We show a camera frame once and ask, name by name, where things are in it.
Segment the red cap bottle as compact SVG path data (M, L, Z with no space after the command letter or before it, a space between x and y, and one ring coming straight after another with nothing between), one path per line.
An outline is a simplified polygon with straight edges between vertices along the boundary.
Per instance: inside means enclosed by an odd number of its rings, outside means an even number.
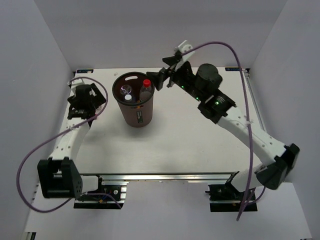
M152 94L151 81L149 79L145 79L140 89L139 100L141 102L144 102L150 97L151 94Z

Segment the blue label water bottle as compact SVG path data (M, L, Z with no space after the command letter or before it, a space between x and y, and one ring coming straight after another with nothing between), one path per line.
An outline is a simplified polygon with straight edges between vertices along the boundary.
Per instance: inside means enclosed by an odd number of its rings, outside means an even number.
M131 101L133 100L133 97L132 97L130 94L126 94L126 95L124 96L124 100L125 100L126 102L131 102Z
M120 93L122 95L124 95L124 96L125 95L130 95L131 92L132 92L132 87L130 85L128 85L128 84L125 84L120 88Z

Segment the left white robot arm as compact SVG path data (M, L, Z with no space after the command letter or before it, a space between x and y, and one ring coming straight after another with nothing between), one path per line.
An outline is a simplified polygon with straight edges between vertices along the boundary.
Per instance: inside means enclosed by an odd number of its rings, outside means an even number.
M45 198L79 198L82 192L99 200L105 196L106 187L96 177L83 181L77 167L76 157L81 144L96 117L96 110L107 100L94 83L80 84L73 89L67 101L66 130L48 159L37 165L42 194Z

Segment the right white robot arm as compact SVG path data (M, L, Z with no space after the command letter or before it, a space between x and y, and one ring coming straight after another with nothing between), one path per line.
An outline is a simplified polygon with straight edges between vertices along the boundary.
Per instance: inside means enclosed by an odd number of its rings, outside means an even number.
M193 73L186 61L181 66L174 64L158 72L148 71L146 75L157 90L162 89L166 79L180 87L199 101L198 109L205 118L230 132L249 148L251 156L258 157L258 166L250 164L247 170L235 172L227 180L225 192L229 198L238 199L247 188L276 190L284 182L295 166L300 148L276 140L250 122L235 101L219 89L223 78L214 65L204 63Z

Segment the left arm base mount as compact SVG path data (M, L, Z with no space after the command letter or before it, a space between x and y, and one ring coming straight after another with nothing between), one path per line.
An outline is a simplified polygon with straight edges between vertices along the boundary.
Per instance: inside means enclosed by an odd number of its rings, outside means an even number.
M126 199L128 182L111 176L83 176L81 194L74 200L74 209L120 210Z

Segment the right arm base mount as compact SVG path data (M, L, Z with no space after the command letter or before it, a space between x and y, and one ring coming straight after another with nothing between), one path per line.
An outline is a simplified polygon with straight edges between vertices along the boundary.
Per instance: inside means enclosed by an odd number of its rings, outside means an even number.
M208 183L208 190L205 193L209 196L209 206L211 213L235 213L241 209L241 202L244 192L237 191L231 180L239 171L228 175L204 173L202 176Z

